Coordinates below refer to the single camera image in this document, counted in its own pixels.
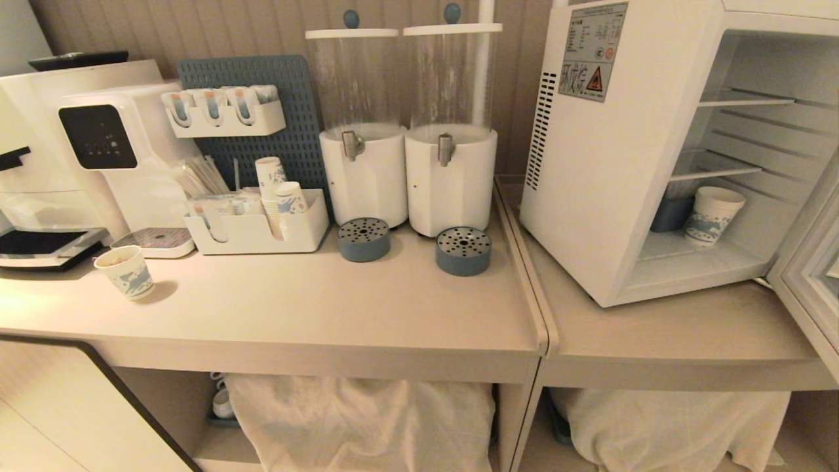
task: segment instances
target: coffee machine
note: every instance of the coffee machine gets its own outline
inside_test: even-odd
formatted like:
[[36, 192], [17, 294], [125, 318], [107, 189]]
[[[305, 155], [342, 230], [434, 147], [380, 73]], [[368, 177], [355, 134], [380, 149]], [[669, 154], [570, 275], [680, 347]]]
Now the coffee machine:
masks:
[[103, 176], [75, 163], [58, 100], [155, 83], [153, 60], [0, 77], [0, 267], [66, 268], [128, 232]]

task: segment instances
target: glass dispenser jar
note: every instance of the glass dispenser jar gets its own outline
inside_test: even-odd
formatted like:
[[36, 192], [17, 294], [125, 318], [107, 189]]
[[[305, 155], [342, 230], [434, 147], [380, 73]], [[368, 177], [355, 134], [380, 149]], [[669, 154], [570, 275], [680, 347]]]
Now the glass dispenser jar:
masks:
[[408, 217], [397, 29], [307, 31], [336, 221]]

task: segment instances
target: fridge door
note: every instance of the fridge door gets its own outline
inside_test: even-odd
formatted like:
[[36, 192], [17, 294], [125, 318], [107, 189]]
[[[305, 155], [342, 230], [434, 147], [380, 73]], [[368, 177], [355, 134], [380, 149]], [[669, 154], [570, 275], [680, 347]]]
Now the fridge door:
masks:
[[839, 155], [799, 216], [769, 283], [839, 382]]

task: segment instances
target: metal spigot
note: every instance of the metal spigot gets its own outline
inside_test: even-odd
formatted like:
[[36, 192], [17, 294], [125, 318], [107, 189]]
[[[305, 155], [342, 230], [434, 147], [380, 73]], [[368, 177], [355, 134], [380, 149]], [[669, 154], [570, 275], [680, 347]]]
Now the metal spigot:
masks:
[[455, 154], [455, 139], [451, 134], [443, 133], [437, 138], [437, 160], [440, 165], [447, 167], [451, 157]]
[[344, 140], [344, 154], [350, 162], [355, 162], [356, 156], [364, 152], [364, 138], [356, 135], [355, 131], [344, 131], [341, 138]]

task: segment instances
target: control panel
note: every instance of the control panel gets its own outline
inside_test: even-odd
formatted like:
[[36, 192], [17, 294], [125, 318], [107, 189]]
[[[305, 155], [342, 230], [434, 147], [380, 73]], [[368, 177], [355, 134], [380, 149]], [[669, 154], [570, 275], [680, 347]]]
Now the control panel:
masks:
[[89, 170], [137, 167], [137, 157], [115, 107], [62, 108], [58, 114], [82, 167]]

